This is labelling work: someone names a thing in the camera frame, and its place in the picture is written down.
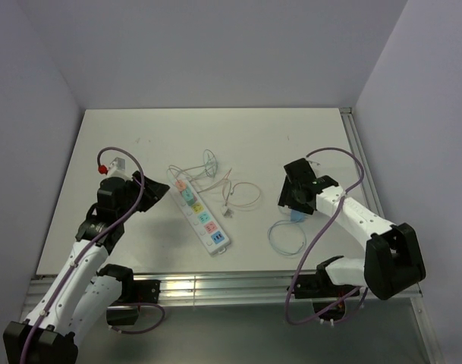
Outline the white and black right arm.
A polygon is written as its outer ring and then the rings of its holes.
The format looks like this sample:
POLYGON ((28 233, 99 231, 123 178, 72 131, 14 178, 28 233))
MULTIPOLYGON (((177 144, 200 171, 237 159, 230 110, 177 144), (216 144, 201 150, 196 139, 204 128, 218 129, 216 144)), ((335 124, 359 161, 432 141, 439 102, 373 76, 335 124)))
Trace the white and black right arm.
POLYGON ((314 273, 299 275, 295 298, 331 297, 364 287, 387 300, 425 279, 416 231, 409 224, 393 224, 368 210, 333 178, 316 176, 304 158, 285 165, 284 171, 281 207, 333 218, 364 250, 362 258, 333 256, 319 263, 314 273))

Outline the blue charger plug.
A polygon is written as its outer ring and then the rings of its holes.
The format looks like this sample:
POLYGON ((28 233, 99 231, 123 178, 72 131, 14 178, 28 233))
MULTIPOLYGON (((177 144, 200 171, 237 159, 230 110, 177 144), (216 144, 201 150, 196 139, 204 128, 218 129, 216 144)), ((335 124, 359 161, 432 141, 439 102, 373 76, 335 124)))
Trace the blue charger plug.
POLYGON ((291 210, 290 221, 292 223, 300 223, 306 220, 306 215, 302 212, 291 210))

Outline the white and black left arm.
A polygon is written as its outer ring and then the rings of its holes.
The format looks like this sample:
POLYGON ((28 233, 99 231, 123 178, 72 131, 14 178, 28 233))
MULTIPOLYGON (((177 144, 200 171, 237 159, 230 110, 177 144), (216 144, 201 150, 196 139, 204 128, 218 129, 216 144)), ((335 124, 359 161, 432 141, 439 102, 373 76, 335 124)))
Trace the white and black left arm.
POLYGON ((124 222, 151 209, 169 191, 135 171, 103 179, 97 200, 79 226, 68 260, 35 308, 3 333, 9 363, 75 363, 87 332, 116 302, 135 293, 131 268, 106 262, 124 234, 124 222))

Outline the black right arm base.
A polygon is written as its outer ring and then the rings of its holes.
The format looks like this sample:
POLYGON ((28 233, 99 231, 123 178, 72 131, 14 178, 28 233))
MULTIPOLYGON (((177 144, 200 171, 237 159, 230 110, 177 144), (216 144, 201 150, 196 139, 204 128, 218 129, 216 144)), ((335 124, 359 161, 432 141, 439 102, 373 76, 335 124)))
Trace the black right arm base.
MULTIPOLYGON (((297 283, 294 285, 293 293, 295 299, 336 299, 342 298, 345 294, 354 289, 352 285, 333 285, 324 273, 314 273, 309 275, 299 275, 297 283)), ((346 303, 339 303, 330 308, 319 317, 326 321, 343 319, 346 314, 346 303)))

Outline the teal charger plug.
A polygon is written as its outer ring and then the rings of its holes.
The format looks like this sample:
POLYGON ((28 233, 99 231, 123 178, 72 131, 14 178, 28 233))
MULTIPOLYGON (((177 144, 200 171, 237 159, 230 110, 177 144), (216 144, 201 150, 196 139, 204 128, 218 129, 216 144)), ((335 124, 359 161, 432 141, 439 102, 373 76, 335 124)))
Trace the teal charger plug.
POLYGON ((184 201, 188 204, 188 205, 193 205, 195 203, 195 196, 193 194, 193 192, 191 190, 183 190, 181 192, 181 195, 184 199, 184 201))

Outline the white multicolour power strip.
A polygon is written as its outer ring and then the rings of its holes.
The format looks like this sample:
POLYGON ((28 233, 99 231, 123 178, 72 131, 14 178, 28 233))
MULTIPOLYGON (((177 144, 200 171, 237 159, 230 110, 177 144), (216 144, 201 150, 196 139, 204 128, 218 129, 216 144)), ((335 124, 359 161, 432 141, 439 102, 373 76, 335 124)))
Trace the white multicolour power strip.
POLYGON ((186 178, 175 179, 171 186, 171 196, 207 253, 211 256, 224 253, 231 244, 231 240, 210 209, 198 196, 191 182, 186 178), (184 180, 187 184, 187 189, 193 192, 195 196, 193 205, 190 206, 184 201, 181 192, 174 185, 176 180, 184 180))

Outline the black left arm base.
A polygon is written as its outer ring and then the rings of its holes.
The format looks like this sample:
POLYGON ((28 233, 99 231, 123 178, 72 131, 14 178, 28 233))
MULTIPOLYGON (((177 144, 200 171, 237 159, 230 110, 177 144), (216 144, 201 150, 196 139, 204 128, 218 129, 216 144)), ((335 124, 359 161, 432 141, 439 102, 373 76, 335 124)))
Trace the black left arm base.
POLYGON ((165 310, 158 304, 160 280, 136 280, 129 286, 123 286, 121 297, 106 310, 105 318, 113 327, 133 326, 143 317, 143 308, 154 308, 159 314, 160 324, 165 318, 165 310))

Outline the pink charger plug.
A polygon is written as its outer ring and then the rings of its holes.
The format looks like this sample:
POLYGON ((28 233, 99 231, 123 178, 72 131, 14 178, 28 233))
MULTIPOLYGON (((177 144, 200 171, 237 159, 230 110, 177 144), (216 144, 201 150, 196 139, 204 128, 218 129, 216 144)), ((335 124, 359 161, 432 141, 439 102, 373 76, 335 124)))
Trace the pink charger plug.
POLYGON ((187 189, 187 184, 184 180, 176 180, 174 185, 179 192, 182 192, 187 189))

